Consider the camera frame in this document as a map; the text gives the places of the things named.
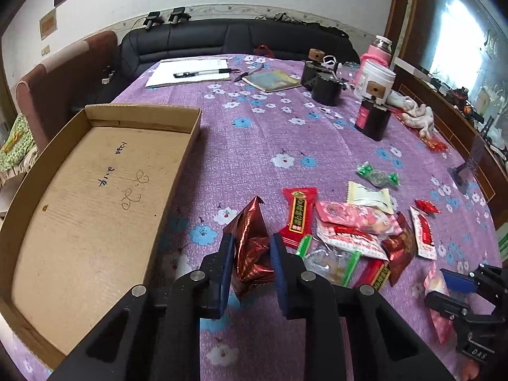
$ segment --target book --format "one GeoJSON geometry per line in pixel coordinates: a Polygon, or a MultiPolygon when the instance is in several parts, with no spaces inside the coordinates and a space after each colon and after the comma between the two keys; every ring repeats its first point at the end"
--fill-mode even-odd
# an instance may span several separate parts
{"type": "Polygon", "coordinates": [[[145,87],[164,87],[183,83],[210,82],[229,80],[229,73],[216,75],[202,75],[184,78],[175,78],[175,73],[185,73],[192,71],[219,70],[228,68],[228,62],[225,59],[182,59],[174,61],[161,61],[161,64],[155,69],[151,77],[146,82],[145,87]]]}
{"type": "Polygon", "coordinates": [[[300,80],[289,77],[281,70],[254,73],[242,80],[265,93],[301,86],[300,80]]]}

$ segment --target silver rivet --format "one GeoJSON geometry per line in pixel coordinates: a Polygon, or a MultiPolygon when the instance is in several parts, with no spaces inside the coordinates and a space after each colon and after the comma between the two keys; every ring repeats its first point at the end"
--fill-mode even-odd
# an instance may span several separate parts
{"type": "Polygon", "coordinates": [[[194,271],[190,274],[190,278],[193,280],[193,281],[201,281],[203,279],[205,279],[205,273],[203,271],[194,271]]]}
{"type": "Polygon", "coordinates": [[[314,281],[314,279],[316,279],[316,274],[311,271],[304,271],[304,272],[302,272],[300,277],[306,282],[311,282],[311,281],[314,281]]]}
{"type": "Polygon", "coordinates": [[[360,286],[360,294],[365,295],[366,297],[370,297],[374,295],[374,288],[370,285],[362,285],[360,286]]]}
{"type": "Polygon", "coordinates": [[[130,292],[135,297],[140,297],[146,294],[145,285],[136,285],[130,292]]]}

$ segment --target white paper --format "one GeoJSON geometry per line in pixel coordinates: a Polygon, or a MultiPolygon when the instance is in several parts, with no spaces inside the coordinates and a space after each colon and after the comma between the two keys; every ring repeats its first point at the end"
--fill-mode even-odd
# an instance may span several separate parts
{"type": "Polygon", "coordinates": [[[161,87],[182,83],[195,83],[204,81],[228,80],[229,73],[216,75],[203,75],[184,78],[175,78],[175,73],[185,73],[193,71],[217,70],[228,68],[228,62],[224,59],[195,59],[161,62],[152,73],[152,76],[146,82],[145,87],[161,87]]]}

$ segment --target floral tablecloth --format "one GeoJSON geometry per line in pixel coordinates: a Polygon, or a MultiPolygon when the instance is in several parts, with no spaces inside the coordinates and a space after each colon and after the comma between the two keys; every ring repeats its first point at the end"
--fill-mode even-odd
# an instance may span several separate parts
{"type": "MultiPolygon", "coordinates": [[[[300,77],[303,63],[263,57],[228,57],[244,70],[264,63],[300,77]]],[[[156,89],[145,84],[154,68],[141,75],[114,103],[198,106],[203,110],[201,135],[185,167],[158,247],[154,285],[164,285],[199,267],[218,248],[222,228],[255,195],[260,196],[268,231],[280,230],[288,204],[283,187],[315,186],[323,199],[343,202],[347,182],[360,179],[355,169],[369,161],[376,169],[397,171],[401,186],[393,203],[411,222],[415,198],[430,199],[443,212],[430,219],[438,250],[438,268],[467,273],[487,262],[500,266],[494,225],[477,183],[467,194],[454,185],[447,168],[463,163],[452,148],[435,153],[397,119],[389,121],[384,139],[375,142],[354,128],[359,109],[350,91],[337,107],[322,107],[303,87],[261,93],[243,82],[204,82],[156,89]]],[[[365,261],[357,269],[358,275],[365,261]]],[[[463,357],[454,337],[440,345],[423,305],[423,281],[432,262],[415,257],[399,282],[381,290],[399,314],[457,375],[463,357]]],[[[492,306],[477,296],[476,313],[492,306]]],[[[303,377],[305,324],[286,321],[273,285],[258,287],[240,303],[230,294],[221,320],[201,321],[201,378],[207,381],[297,381],[303,377]]],[[[2,341],[28,380],[44,381],[50,373],[17,337],[0,325],[2,341]]]]}

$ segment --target cardboard box lid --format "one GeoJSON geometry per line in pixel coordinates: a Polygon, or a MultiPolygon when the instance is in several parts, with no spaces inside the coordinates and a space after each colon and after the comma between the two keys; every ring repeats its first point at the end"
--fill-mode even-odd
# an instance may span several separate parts
{"type": "Polygon", "coordinates": [[[6,320],[32,350],[46,341],[34,352],[51,368],[148,280],[200,116],[174,106],[87,106],[21,184],[0,231],[0,312],[8,307],[6,320]]]}

